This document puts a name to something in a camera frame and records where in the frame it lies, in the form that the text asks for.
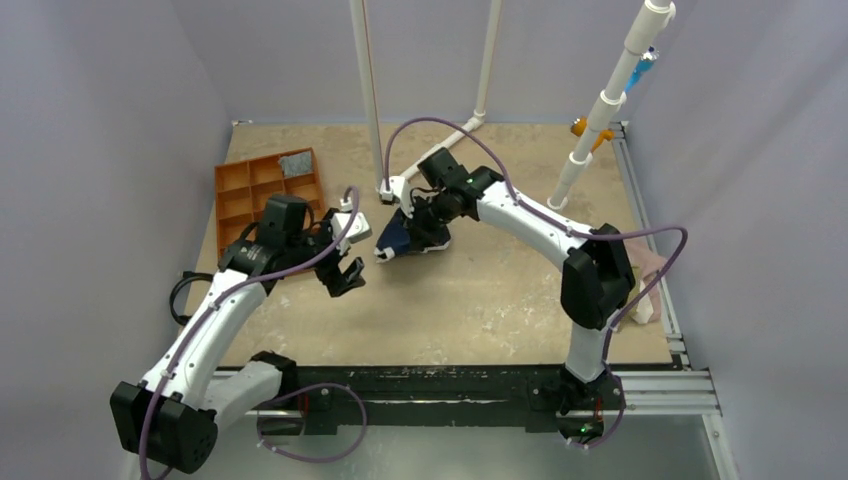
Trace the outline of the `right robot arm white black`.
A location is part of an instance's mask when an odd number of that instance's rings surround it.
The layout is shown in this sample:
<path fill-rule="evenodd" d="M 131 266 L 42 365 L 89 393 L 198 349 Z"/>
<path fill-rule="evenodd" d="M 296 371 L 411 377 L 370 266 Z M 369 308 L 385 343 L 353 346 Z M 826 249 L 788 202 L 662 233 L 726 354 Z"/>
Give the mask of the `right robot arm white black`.
<path fill-rule="evenodd" d="M 519 193 L 506 175 L 486 166 L 469 171 L 446 149 L 418 170 L 435 193 L 414 202 L 413 228 L 430 232 L 471 218 L 511 234 L 560 272 L 560 304 L 573 322 L 561 392 L 573 406 L 588 405 L 601 391 L 610 324 L 635 285 L 619 231 L 569 221 Z"/>

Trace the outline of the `navy blue underwear white trim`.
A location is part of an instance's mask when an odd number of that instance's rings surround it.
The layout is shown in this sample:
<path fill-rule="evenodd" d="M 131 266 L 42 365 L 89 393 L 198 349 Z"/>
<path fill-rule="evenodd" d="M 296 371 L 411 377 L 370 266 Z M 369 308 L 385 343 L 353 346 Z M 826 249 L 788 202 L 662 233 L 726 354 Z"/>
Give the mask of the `navy blue underwear white trim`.
<path fill-rule="evenodd" d="M 442 251 L 449 247 L 451 239 L 446 225 L 437 225 L 434 230 L 421 229 L 397 209 L 377 239 L 374 256 L 378 263 L 385 263 L 399 257 Z"/>

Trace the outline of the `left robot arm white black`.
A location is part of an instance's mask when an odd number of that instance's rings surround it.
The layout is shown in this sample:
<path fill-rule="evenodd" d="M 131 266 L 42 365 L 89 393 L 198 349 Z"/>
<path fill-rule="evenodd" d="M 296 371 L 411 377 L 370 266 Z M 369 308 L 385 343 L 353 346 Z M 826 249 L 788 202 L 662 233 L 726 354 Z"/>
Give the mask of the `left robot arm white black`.
<path fill-rule="evenodd" d="M 303 198 L 272 195 L 261 218 L 205 276 L 206 296 L 174 343 L 139 381 L 115 387 L 111 413 L 122 447 L 137 457 L 140 478 L 154 478 L 153 463 L 162 466 L 161 479 L 174 470 L 192 474 L 208 460 L 219 434 L 250 410 L 303 408 L 310 393 L 336 388 L 334 382 L 302 385 L 297 363 L 270 351 L 254 355 L 228 379 L 213 380 L 236 334 L 278 281 L 313 271 L 332 297 L 364 286 L 361 258 L 340 267 L 351 245 L 370 233 L 359 190 L 348 187 L 339 207 L 311 227 L 304 224 L 309 212 Z"/>

